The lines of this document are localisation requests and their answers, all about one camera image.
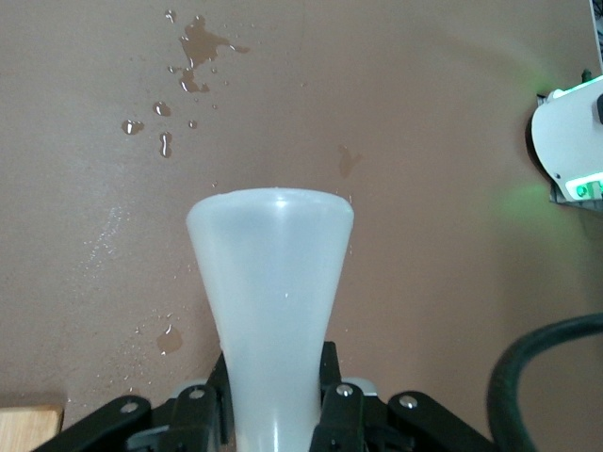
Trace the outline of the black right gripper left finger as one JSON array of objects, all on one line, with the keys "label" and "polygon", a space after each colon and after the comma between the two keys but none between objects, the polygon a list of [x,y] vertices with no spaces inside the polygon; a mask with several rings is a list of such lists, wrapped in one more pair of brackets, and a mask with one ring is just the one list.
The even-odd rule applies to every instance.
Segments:
[{"label": "black right gripper left finger", "polygon": [[153,407],[139,395],[111,400],[41,446],[43,451],[218,451],[234,431],[228,373],[219,357],[207,380]]}]

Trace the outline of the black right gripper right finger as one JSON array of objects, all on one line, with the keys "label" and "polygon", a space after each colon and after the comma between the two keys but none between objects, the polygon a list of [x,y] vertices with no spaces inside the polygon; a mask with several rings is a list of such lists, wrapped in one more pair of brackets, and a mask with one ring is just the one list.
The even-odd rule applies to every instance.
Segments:
[{"label": "black right gripper right finger", "polygon": [[383,402],[345,382],[336,345],[323,345],[321,413],[311,451],[494,451],[496,446],[437,401],[405,391]]}]

